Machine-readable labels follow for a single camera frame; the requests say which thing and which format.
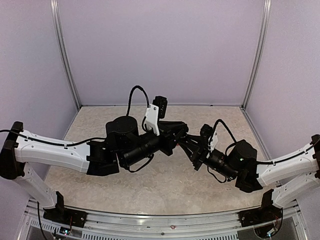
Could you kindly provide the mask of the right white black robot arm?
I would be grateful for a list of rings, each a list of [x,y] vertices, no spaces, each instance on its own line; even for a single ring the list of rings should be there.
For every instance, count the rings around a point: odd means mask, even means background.
[[[266,222],[276,208],[281,209],[307,190],[320,185],[320,136],[313,135],[311,142],[285,156],[270,161],[258,161],[257,150],[247,141],[240,140],[230,145],[231,152],[215,148],[217,136],[187,135],[179,141],[195,170],[206,165],[227,181],[235,181],[235,187],[252,193],[276,182],[292,178],[286,184],[263,195],[262,206],[256,210],[256,218]]]

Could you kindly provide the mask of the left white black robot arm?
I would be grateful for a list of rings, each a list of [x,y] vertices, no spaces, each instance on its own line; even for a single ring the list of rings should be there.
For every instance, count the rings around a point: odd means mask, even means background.
[[[189,130],[182,121],[157,121],[154,127],[139,134],[137,120],[132,116],[118,117],[105,128],[105,138],[69,142],[36,136],[24,130],[22,122],[16,121],[7,131],[0,152],[0,176],[21,184],[45,210],[63,223],[70,218],[63,196],[51,190],[34,173],[31,163],[104,177],[118,173],[119,168],[129,171],[135,163],[145,158],[151,160],[157,151],[172,155],[180,138]]]

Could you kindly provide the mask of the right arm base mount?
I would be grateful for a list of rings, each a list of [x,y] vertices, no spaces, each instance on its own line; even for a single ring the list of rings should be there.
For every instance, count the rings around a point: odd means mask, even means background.
[[[240,211],[238,217],[242,227],[249,227],[279,220],[283,217],[283,209],[277,207],[257,207]]]

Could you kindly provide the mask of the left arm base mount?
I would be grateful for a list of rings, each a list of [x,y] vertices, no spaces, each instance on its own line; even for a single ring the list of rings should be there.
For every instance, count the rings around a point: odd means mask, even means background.
[[[70,227],[83,228],[87,220],[88,213],[81,210],[75,210],[70,208],[64,208],[58,210],[57,208],[44,209],[43,217],[46,220],[50,220]]]

